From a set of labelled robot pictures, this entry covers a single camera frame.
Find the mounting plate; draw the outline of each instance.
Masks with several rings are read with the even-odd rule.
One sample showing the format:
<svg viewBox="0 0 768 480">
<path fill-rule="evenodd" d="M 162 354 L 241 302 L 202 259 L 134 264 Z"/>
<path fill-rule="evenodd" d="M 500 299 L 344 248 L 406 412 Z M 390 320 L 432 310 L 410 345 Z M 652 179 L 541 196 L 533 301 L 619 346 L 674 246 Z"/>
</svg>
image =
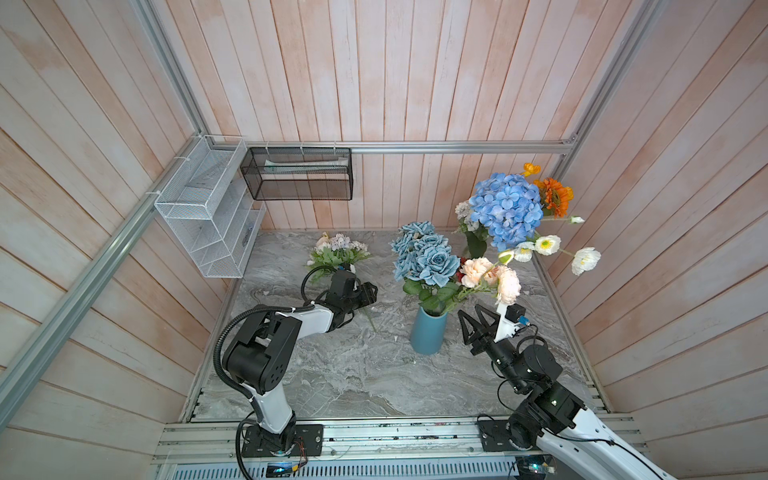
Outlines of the mounting plate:
<svg viewBox="0 0 768 480">
<path fill-rule="evenodd" d="M 276 457 L 270 452 L 270 448 L 262 445 L 260 427 L 254 425 L 245 430 L 245 441 L 243 443 L 243 458 L 270 457 L 270 458 L 291 458 L 300 456 L 299 449 L 294 448 L 287 457 Z M 296 440 L 301 439 L 304 442 L 306 456 L 317 457 L 323 450 L 323 424 L 312 423 L 309 425 L 296 425 Z"/>
<path fill-rule="evenodd" d="M 508 420 L 478 420 L 480 443 L 484 452 L 520 452 L 510 440 Z"/>
</svg>

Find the orange sunflower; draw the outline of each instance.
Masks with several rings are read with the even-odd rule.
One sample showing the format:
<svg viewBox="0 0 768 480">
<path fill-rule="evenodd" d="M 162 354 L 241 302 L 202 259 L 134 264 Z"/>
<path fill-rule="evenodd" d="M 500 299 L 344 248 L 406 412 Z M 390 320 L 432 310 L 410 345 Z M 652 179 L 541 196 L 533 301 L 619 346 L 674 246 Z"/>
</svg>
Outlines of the orange sunflower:
<svg viewBox="0 0 768 480">
<path fill-rule="evenodd" d="M 570 187 L 554 178 L 545 178 L 544 181 L 533 180 L 541 195 L 541 207 L 552 212 L 556 217 L 565 217 L 568 212 L 568 202 L 573 200 L 574 191 Z"/>
</svg>

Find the orange flower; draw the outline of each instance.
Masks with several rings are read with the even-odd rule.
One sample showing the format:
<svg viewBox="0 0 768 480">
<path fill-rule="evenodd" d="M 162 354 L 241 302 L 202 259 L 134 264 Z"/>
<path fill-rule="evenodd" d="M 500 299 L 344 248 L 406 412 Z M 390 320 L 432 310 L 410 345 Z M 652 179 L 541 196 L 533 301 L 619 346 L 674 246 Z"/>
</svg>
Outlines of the orange flower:
<svg viewBox="0 0 768 480">
<path fill-rule="evenodd" d="M 556 217 L 565 217 L 568 212 L 568 202 L 574 199 L 574 191 L 570 187 L 554 178 L 545 178 L 544 181 L 533 180 L 541 195 L 541 207 L 550 210 Z"/>
<path fill-rule="evenodd" d="M 521 173 L 520 175 L 527 177 L 528 175 L 535 175 L 539 172 L 541 172 L 540 166 L 533 165 L 533 164 L 525 164 L 523 165 L 523 173 Z"/>
</svg>

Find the blue vase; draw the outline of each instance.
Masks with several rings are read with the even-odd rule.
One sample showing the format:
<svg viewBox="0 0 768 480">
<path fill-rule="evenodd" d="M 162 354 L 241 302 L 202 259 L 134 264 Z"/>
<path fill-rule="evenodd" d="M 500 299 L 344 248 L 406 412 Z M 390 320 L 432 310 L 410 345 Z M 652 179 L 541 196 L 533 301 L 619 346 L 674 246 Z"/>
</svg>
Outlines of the blue vase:
<svg viewBox="0 0 768 480">
<path fill-rule="evenodd" d="M 447 318 L 448 312 L 441 316 L 432 316 L 419 307 L 411 330 L 411 346 L 417 353 L 434 355 L 440 351 Z"/>
</svg>

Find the white wire basket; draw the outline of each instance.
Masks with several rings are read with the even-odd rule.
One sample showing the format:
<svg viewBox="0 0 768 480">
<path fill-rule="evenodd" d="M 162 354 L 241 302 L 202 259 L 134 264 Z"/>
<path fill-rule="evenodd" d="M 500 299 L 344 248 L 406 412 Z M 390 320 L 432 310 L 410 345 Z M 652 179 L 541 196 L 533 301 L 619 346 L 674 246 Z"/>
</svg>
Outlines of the white wire basket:
<svg viewBox="0 0 768 480">
<path fill-rule="evenodd" d="M 212 220 L 246 152 L 241 137 L 200 137 L 155 201 L 157 211 L 166 219 Z"/>
<path fill-rule="evenodd" d="M 155 202 L 204 276 L 245 274 L 266 212 L 266 204 L 251 210 L 243 178 L 232 180 L 246 150 L 240 137 L 201 137 Z"/>
</svg>

